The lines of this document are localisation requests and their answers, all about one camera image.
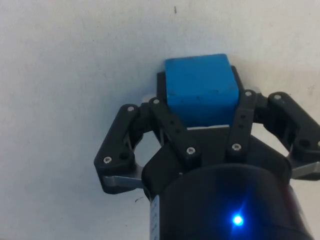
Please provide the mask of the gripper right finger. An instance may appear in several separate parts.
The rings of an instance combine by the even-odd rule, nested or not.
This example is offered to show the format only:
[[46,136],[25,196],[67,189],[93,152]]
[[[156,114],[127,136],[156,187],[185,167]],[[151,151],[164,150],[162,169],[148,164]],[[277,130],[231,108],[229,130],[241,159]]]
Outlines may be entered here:
[[231,67],[239,87],[238,104],[229,130],[226,158],[233,163],[248,163],[249,155],[266,156],[267,147],[258,150],[251,135],[254,123],[261,124],[288,151],[284,177],[296,180],[320,178],[320,126],[290,95],[274,92],[263,96],[245,89],[235,66]]

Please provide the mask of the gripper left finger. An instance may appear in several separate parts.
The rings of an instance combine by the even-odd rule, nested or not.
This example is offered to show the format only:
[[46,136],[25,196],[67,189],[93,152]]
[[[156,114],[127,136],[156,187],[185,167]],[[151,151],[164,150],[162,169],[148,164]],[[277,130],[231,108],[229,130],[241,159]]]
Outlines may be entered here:
[[[156,76],[156,96],[140,106],[123,105],[94,159],[107,194],[143,189],[160,194],[182,174],[202,164],[202,151],[179,117],[167,104],[165,72]],[[145,164],[137,164],[135,148],[145,133],[153,132],[160,149]]]

